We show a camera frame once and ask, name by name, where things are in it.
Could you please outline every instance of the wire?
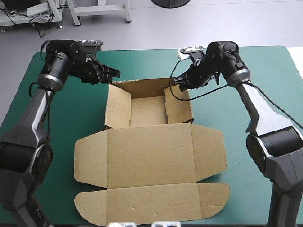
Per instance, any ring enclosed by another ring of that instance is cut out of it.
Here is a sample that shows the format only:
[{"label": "wire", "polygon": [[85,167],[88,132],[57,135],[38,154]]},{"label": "wire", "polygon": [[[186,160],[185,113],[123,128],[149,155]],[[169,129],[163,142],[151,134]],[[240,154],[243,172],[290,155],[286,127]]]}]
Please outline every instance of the wire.
[{"label": "wire", "polygon": [[29,23],[33,26],[33,28],[34,28],[35,30],[38,31],[39,37],[42,38],[42,37],[45,36],[45,33],[46,33],[47,29],[50,28],[49,25],[50,25],[50,23],[53,21],[53,17],[54,17],[54,14],[52,13],[52,14],[50,15],[50,18],[49,18],[48,21],[47,21],[47,25],[45,26],[44,32],[43,32],[42,34],[41,34],[41,31],[39,30],[39,27],[36,27],[36,26],[32,23],[32,21],[33,21],[34,19],[36,19],[36,17],[32,18],[32,19],[29,21]]},{"label": "wire", "polygon": [[[45,159],[45,155],[47,153],[47,150],[49,148],[49,142],[50,142],[50,134],[51,134],[51,99],[50,99],[50,96],[48,94],[48,91],[51,91],[53,92],[51,89],[48,89],[47,87],[45,87],[45,85],[43,85],[42,83],[40,82],[32,82],[30,85],[29,85],[29,90],[28,90],[28,93],[29,93],[29,96],[32,98],[32,94],[31,94],[31,90],[32,90],[32,86],[34,84],[38,84],[39,86],[41,87],[38,87],[38,88],[41,88],[43,90],[45,90],[45,96],[46,96],[46,112],[47,112],[47,136],[46,136],[46,143],[45,143],[45,152],[42,154],[42,162],[44,161]],[[38,179],[41,179],[41,175],[39,174],[37,176],[37,180]]]},{"label": "wire", "polygon": [[291,115],[289,115],[285,110],[283,110],[281,107],[279,107],[272,99],[270,99],[265,93],[264,91],[259,88],[257,85],[254,85],[253,83],[249,83],[249,82],[243,82],[243,84],[247,84],[249,86],[252,86],[254,88],[256,88],[259,92],[261,92],[261,94],[272,104],[274,105],[276,108],[278,108],[282,113],[284,113],[287,117],[289,117],[294,123],[296,123],[302,130],[303,130],[303,126],[297,122]]},{"label": "wire", "polygon": [[237,80],[237,81],[233,81],[233,82],[231,82],[231,83],[228,83],[228,84],[226,84],[226,85],[224,85],[224,86],[221,86],[221,87],[219,87],[219,88],[216,88],[216,89],[214,89],[214,90],[211,90],[211,91],[209,91],[209,92],[206,92],[206,93],[204,93],[204,94],[202,94],[202,95],[199,95],[199,96],[197,96],[197,97],[194,97],[194,98],[189,98],[189,99],[182,99],[182,98],[178,98],[178,97],[176,97],[175,96],[175,94],[173,93],[173,91],[172,91],[172,88],[171,88],[171,81],[172,81],[172,75],[174,74],[174,72],[175,72],[175,70],[176,70],[176,67],[178,66],[178,64],[181,62],[181,60],[180,61],[178,61],[177,63],[176,63],[176,65],[175,65],[175,67],[174,67],[174,69],[173,69],[173,71],[171,72],[171,75],[170,75],[170,78],[169,78],[169,88],[170,88],[170,92],[171,92],[171,94],[172,94],[172,96],[174,96],[177,100],[180,100],[180,101],[191,101],[191,100],[195,100],[195,99],[197,99],[197,98],[201,98],[201,97],[203,97],[203,96],[206,96],[206,95],[209,95],[210,93],[213,93],[213,92],[215,92],[215,91],[218,91],[218,90],[220,90],[220,89],[222,89],[222,88],[225,88],[225,87],[227,87],[227,86],[229,86],[229,85],[231,85],[231,84],[235,84],[235,83],[239,83],[239,85],[240,84],[247,84],[247,85],[249,85],[249,86],[252,86],[252,87],[254,87],[254,88],[256,88],[272,105],[274,105],[276,108],[278,108],[282,113],[284,113],[287,117],[289,117],[294,123],[296,123],[302,130],[303,130],[303,126],[299,123],[299,122],[297,122],[290,114],[288,114],[285,110],[283,110],[281,107],[279,107],[273,100],[271,100],[265,93],[264,93],[264,91],[261,89],[261,88],[259,88],[257,85],[254,85],[253,83],[251,83],[251,81],[250,80],[246,80],[246,81],[242,81],[242,80]]},{"label": "wire", "polygon": [[9,20],[11,22],[13,22],[14,25],[16,25],[16,23],[12,20],[12,18],[10,18],[10,16],[8,15],[8,13],[4,9],[2,9],[2,8],[0,8],[0,9],[3,11],[3,13],[5,13],[5,15],[9,18]]}]

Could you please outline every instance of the box lid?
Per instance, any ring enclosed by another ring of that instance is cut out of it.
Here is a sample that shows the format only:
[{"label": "box lid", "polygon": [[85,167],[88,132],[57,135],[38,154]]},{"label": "box lid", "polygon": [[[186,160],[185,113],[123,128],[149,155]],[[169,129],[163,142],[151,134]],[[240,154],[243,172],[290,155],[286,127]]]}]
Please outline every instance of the box lid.
[{"label": "box lid", "polygon": [[230,190],[225,183],[181,183],[80,193],[78,212],[90,223],[153,223],[163,220],[197,220],[217,214]]},{"label": "box lid", "polygon": [[[180,98],[189,92],[172,87]],[[190,101],[175,99],[169,88],[169,78],[113,82],[109,85],[105,113],[106,128],[142,127],[193,121]]]},{"label": "box lid", "polygon": [[223,134],[189,123],[109,129],[75,144],[75,179],[104,188],[194,183],[225,169]]}]

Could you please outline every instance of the cardboard flap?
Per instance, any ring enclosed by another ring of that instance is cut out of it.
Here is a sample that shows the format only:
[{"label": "cardboard flap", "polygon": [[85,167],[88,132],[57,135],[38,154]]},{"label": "cardboard flap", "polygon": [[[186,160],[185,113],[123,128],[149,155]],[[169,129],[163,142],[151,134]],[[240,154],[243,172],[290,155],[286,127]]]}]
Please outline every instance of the cardboard flap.
[{"label": "cardboard flap", "polygon": [[107,188],[107,131],[76,141],[74,177],[76,181]]},{"label": "cardboard flap", "polygon": [[230,189],[225,183],[198,183],[202,219],[219,213],[226,205]]},{"label": "cardboard flap", "polygon": [[196,181],[218,174],[227,168],[223,133],[191,124]]},{"label": "cardboard flap", "polygon": [[131,119],[131,94],[109,85],[105,110],[105,126],[109,128],[129,128]]},{"label": "cardboard flap", "polygon": [[[171,87],[174,95],[181,99],[189,99],[189,92],[180,91],[179,86]],[[172,96],[170,88],[164,90],[165,108],[168,124],[184,123],[193,121],[193,110],[190,101],[180,101]]]},{"label": "cardboard flap", "polygon": [[88,222],[100,226],[107,224],[107,191],[83,192],[75,197],[75,206]]},{"label": "cardboard flap", "polygon": [[223,209],[229,195],[225,183],[180,183],[80,193],[75,205],[95,225],[150,224],[209,218]]},{"label": "cardboard flap", "polygon": [[164,96],[164,89],[169,87],[169,78],[118,81],[112,85],[131,93],[132,98],[148,98]]},{"label": "cardboard flap", "polygon": [[108,188],[196,181],[190,124],[108,131]]}]

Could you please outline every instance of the white object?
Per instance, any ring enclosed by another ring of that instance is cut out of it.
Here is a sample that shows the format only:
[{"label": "white object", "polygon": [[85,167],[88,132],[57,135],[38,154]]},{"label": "white object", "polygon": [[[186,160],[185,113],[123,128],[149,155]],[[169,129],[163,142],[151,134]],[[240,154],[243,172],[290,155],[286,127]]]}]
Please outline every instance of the white object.
[{"label": "white object", "polygon": [[[66,0],[61,0],[61,4],[64,5]],[[53,12],[53,19],[52,22],[60,22],[62,20],[62,14],[64,8],[58,9],[58,0],[47,0],[47,3],[50,7],[50,10]],[[15,24],[24,24],[24,23],[29,23],[30,21],[32,23],[34,22],[39,22],[39,23],[44,23],[48,22],[48,17],[25,17],[22,15],[15,15],[15,16],[10,16],[10,18],[14,21]],[[0,11],[0,26],[12,26],[14,25],[13,22],[8,18],[7,15],[3,11]]]},{"label": "white object", "polygon": [[303,47],[289,47],[288,51],[303,79]]},{"label": "white object", "polygon": [[27,8],[29,17],[49,11],[47,2]]},{"label": "white object", "polygon": [[137,227],[137,224],[134,222],[111,222],[108,227]]},{"label": "white object", "polygon": [[74,0],[67,0],[75,25],[80,25],[80,16],[104,15],[125,13],[126,21],[131,22],[128,0],[123,0],[121,5],[107,5],[107,0],[98,0],[96,6],[77,7]]},{"label": "white object", "polygon": [[182,51],[203,51],[203,50],[204,50],[204,48],[202,46],[179,48],[177,56],[180,60],[185,60],[185,59],[190,58],[190,56],[188,53],[182,53]]},{"label": "white object", "polygon": [[181,227],[181,222],[179,221],[157,221],[154,222],[151,227]]}]

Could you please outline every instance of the black cable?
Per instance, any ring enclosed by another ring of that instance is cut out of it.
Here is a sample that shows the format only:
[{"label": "black cable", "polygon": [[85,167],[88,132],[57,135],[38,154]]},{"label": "black cable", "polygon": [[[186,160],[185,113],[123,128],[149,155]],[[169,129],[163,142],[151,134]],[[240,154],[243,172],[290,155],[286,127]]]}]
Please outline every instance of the black cable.
[{"label": "black cable", "polygon": [[48,94],[48,91],[51,91],[51,89],[48,89],[47,87],[45,87],[45,85],[43,85],[42,83],[40,82],[32,82],[30,85],[29,85],[29,90],[28,90],[28,93],[29,93],[29,96],[32,98],[32,94],[31,94],[31,90],[32,90],[32,86],[34,84],[38,84],[39,86],[41,86],[40,88],[45,90],[45,96],[46,96],[46,112],[47,112],[47,137],[46,137],[46,143],[45,143],[45,152],[42,154],[42,162],[44,161],[45,159],[45,155],[47,153],[47,150],[49,148],[49,142],[50,142],[50,134],[51,134],[51,100],[50,100],[50,97],[49,97],[49,94]]},{"label": "black cable", "polygon": [[259,92],[261,92],[261,94],[272,104],[274,105],[276,108],[278,108],[282,113],[284,113],[287,117],[289,117],[294,123],[296,123],[296,125],[298,125],[302,130],[303,130],[303,126],[297,122],[291,115],[289,115],[285,110],[283,110],[281,107],[279,107],[273,100],[271,100],[265,93],[264,91],[259,88],[257,85],[254,85],[253,83],[249,83],[249,82],[243,82],[243,84],[247,84],[249,86],[252,86],[254,88],[256,88]]},{"label": "black cable", "polygon": [[3,13],[5,13],[5,15],[9,18],[9,20],[10,20],[11,22],[13,22],[14,25],[16,25],[16,23],[10,18],[10,16],[7,14],[7,12],[6,12],[4,9],[0,8],[0,10],[2,10]]},{"label": "black cable", "polygon": [[285,110],[283,110],[281,107],[279,107],[273,100],[271,100],[265,93],[264,93],[264,91],[262,91],[262,89],[261,88],[259,88],[257,85],[254,85],[253,83],[251,83],[250,82],[250,80],[246,80],[246,81],[241,81],[241,80],[237,80],[237,81],[234,81],[234,82],[231,82],[231,83],[228,83],[228,84],[226,84],[226,85],[224,85],[224,86],[221,86],[221,87],[219,87],[219,88],[216,88],[216,89],[214,89],[214,90],[211,90],[211,91],[209,91],[209,92],[206,92],[206,93],[204,93],[204,94],[202,94],[202,95],[199,95],[199,96],[197,96],[197,97],[194,97],[194,98],[189,98],[189,99],[182,99],[182,98],[178,98],[178,97],[176,97],[175,96],[175,94],[173,93],[173,91],[172,91],[172,88],[171,88],[171,81],[172,81],[172,75],[174,74],[174,71],[175,71],[175,69],[176,69],[176,67],[178,66],[178,64],[181,62],[181,60],[179,60],[177,63],[176,63],[176,65],[175,65],[175,67],[174,67],[174,69],[173,69],[173,71],[171,72],[171,75],[170,75],[170,78],[169,78],[169,88],[170,88],[170,92],[171,92],[171,94],[172,94],[172,96],[174,96],[177,100],[180,100],[180,101],[191,101],[191,100],[195,100],[195,99],[197,99],[197,98],[201,98],[201,97],[203,97],[203,96],[206,96],[206,95],[208,95],[208,94],[210,94],[210,93],[213,93],[213,92],[215,92],[215,91],[218,91],[218,90],[220,90],[220,89],[222,89],[222,88],[224,88],[224,87],[227,87],[227,86],[229,86],[229,85],[231,85],[231,84],[235,84],[235,83],[239,83],[239,84],[247,84],[247,85],[249,85],[249,86],[252,86],[252,87],[254,87],[254,88],[256,88],[272,105],[274,105],[276,108],[278,108],[282,113],[284,113],[287,117],[289,117],[294,123],[296,123],[302,130],[303,130],[303,126],[299,123],[299,122],[297,122],[291,115],[289,115]]}]

